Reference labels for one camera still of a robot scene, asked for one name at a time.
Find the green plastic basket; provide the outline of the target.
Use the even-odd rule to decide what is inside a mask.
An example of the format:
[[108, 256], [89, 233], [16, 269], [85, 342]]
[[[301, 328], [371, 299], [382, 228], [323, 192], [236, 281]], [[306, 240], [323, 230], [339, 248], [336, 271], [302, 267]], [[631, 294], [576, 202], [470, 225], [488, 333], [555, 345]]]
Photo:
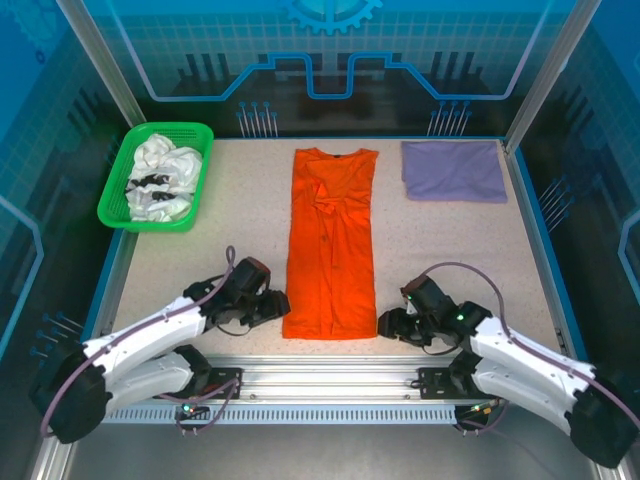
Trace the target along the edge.
[[[125, 197], [125, 187], [134, 163], [136, 148], [152, 134], [168, 137], [177, 147], [191, 147], [203, 158], [194, 204], [182, 220], [171, 223], [134, 222]], [[197, 122], [148, 122], [132, 128], [124, 137], [99, 200], [97, 213], [100, 221], [115, 229], [142, 233], [182, 233], [190, 230], [197, 217], [204, 182], [211, 158], [214, 133], [210, 127]]]

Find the aluminium mounting rail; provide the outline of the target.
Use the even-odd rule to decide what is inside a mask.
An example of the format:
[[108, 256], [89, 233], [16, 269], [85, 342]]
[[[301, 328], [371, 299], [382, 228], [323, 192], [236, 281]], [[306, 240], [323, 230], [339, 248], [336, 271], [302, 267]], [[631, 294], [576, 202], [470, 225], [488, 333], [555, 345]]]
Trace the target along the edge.
[[206, 358], [213, 367], [244, 370], [238, 399], [257, 394], [260, 400], [343, 401], [392, 400], [403, 395], [420, 398], [411, 387], [419, 368], [448, 368], [454, 359], [426, 357], [217, 357]]

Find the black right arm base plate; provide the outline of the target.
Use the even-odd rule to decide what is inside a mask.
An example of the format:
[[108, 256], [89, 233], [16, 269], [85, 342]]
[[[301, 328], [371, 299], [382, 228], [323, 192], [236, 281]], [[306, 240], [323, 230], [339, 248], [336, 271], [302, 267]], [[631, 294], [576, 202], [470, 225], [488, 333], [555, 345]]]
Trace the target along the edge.
[[457, 387], [448, 368], [419, 368], [411, 387], [419, 391], [422, 400], [470, 400], [483, 395]]

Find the white t-shirt with black print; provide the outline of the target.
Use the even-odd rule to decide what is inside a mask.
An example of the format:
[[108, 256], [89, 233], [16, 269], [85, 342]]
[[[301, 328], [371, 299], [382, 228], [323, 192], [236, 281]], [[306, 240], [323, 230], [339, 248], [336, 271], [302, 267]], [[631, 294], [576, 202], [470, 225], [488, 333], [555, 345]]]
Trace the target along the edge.
[[194, 204], [202, 155], [152, 134], [134, 152], [125, 197], [134, 222], [171, 223], [184, 219]]

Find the orange t-shirt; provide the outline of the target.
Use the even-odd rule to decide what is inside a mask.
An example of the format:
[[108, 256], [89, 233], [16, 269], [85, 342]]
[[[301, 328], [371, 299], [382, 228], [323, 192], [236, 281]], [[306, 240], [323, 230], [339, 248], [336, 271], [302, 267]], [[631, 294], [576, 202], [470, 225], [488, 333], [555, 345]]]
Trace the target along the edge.
[[360, 340], [377, 334], [371, 232], [378, 152], [294, 155], [282, 335]]

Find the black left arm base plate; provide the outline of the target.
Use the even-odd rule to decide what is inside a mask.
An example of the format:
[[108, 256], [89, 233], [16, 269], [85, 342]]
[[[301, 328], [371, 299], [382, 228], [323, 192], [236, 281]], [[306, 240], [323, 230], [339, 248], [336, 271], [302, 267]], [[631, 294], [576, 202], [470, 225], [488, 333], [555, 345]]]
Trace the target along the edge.
[[227, 395], [231, 395], [232, 399], [238, 399], [243, 374], [244, 370], [237, 367], [213, 367], [196, 380], [193, 392], [188, 398], [204, 401], [224, 399]]

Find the aluminium frame post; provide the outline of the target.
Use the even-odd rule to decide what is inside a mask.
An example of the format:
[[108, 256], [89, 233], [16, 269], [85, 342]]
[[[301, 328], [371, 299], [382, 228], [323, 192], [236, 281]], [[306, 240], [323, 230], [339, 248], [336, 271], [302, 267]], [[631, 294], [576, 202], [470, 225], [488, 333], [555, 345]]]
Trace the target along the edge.
[[83, 0], [55, 0], [130, 127], [146, 117]]
[[505, 136], [504, 149], [507, 155], [515, 154], [601, 2], [602, 0], [576, 0]]

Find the aluminium side rail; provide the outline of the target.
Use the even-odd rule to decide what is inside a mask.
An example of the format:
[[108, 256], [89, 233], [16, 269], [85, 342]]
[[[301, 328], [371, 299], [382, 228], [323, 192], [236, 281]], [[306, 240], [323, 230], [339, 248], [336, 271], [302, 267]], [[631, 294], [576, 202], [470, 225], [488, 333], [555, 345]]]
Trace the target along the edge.
[[82, 343], [100, 337], [109, 330], [113, 317], [115, 289], [119, 282], [118, 275], [121, 273], [120, 263], [127, 241], [128, 234], [124, 230], [114, 231], [80, 336]]
[[551, 321], [553, 322], [556, 343], [558, 344], [561, 353], [569, 357], [573, 357], [575, 349], [573, 348], [569, 335], [566, 317], [553, 278], [551, 265], [546, 256], [541, 230], [538, 226], [534, 212], [534, 205], [528, 195], [525, 180], [519, 168], [516, 156], [513, 153], [509, 153], [506, 147], [503, 147], [503, 153], [509, 177], [517, 198], [520, 214], [525, 226], [538, 277], [550, 312]]

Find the folded purple t-shirt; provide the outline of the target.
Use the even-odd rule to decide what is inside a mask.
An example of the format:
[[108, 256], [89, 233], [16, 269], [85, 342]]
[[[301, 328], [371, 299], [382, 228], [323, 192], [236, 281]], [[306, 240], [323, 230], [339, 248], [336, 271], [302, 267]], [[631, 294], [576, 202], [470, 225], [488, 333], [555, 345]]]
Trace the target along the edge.
[[494, 141], [404, 141], [401, 154], [402, 180], [413, 201], [508, 201]]

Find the small black connector with led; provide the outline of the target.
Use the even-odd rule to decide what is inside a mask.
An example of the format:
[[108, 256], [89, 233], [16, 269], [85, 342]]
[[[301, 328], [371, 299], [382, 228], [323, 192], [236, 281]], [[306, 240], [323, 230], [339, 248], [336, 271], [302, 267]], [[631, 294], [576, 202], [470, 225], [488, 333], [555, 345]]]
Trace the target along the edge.
[[473, 420], [480, 417], [486, 417], [493, 413], [503, 405], [501, 399], [491, 399], [485, 402], [481, 402], [472, 406], [459, 407], [456, 410], [456, 419], [459, 422], [466, 420]]
[[210, 409], [207, 405], [198, 401], [195, 397], [177, 400], [178, 407], [175, 420], [178, 423], [187, 421], [207, 420], [210, 417]]

